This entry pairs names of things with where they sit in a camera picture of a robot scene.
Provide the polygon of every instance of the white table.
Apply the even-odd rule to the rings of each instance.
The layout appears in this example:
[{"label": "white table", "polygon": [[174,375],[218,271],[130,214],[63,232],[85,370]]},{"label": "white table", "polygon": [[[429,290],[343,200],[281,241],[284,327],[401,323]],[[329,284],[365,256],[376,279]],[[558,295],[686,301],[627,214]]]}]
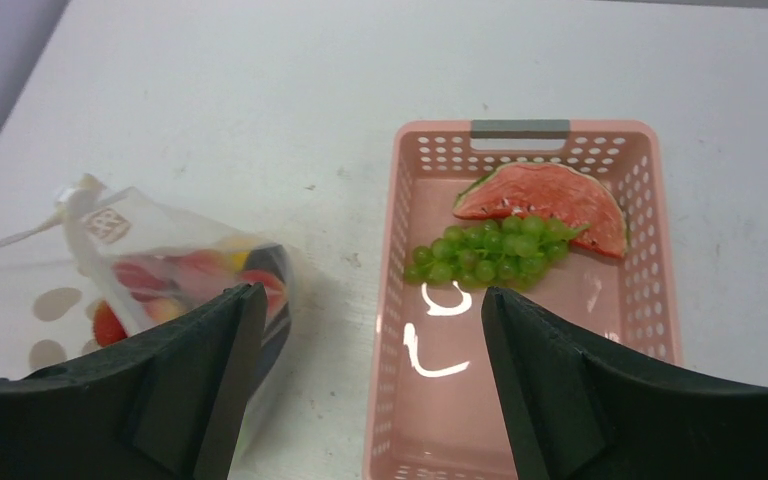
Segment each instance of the white table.
[{"label": "white table", "polygon": [[768,385],[768,10],[314,3],[73,1],[0,136],[0,237],[87,171],[306,252],[320,293],[232,478],[359,476],[392,139],[419,118],[649,123],[687,366]]}]

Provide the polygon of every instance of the watermelon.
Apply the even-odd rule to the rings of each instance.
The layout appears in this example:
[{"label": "watermelon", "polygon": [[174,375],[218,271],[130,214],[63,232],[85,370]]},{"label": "watermelon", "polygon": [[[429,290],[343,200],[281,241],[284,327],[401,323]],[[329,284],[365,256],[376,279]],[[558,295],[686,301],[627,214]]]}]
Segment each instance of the watermelon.
[{"label": "watermelon", "polygon": [[572,228],[589,226],[570,243],[613,258],[628,250],[622,210],[595,178],[564,165],[510,163],[457,196],[452,212],[466,220],[537,215]]}]

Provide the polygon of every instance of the pink basket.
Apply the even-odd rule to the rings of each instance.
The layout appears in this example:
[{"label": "pink basket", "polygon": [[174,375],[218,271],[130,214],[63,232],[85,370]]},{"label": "pink basket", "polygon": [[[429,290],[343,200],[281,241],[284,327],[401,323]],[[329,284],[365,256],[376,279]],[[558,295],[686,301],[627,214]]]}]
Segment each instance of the pink basket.
[{"label": "pink basket", "polygon": [[[479,145],[497,139],[555,145],[549,151]],[[651,129],[633,121],[408,124],[396,137],[390,178],[365,479],[517,478],[483,339],[483,293],[423,294],[402,282],[413,247],[448,225],[470,223],[452,216],[455,195],[516,161],[561,163],[593,175],[618,199],[631,230],[623,260],[576,251],[526,295],[641,353],[681,363],[660,152]],[[463,312],[453,308],[470,302]],[[458,314],[443,315],[432,304]],[[406,345],[414,338],[412,360]]]}]

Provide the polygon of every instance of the bag of fruit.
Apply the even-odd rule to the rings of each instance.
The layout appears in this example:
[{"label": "bag of fruit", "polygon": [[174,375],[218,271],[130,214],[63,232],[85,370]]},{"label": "bag of fruit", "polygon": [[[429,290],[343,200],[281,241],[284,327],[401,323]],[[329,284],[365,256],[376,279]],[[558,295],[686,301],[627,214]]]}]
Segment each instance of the bag of fruit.
[{"label": "bag of fruit", "polygon": [[280,244],[195,213],[154,202],[135,188],[109,196],[85,175],[65,189],[57,213],[0,248],[62,225],[78,270],[104,299],[93,315],[100,347],[173,320],[241,283],[262,283],[268,297],[261,356],[241,429],[242,450],[266,416],[289,337],[293,274]]}]

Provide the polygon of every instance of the gray basket handle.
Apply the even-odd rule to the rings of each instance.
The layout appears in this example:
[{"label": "gray basket handle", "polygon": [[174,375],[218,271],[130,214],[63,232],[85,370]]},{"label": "gray basket handle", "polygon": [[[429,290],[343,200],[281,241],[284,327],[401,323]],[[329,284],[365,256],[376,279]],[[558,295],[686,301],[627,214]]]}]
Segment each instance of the gray basket handle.
[{"label": "gray basket handle", "polygon": [[472,138],[558,138],[570,133],[569,120],[473,120]]}]

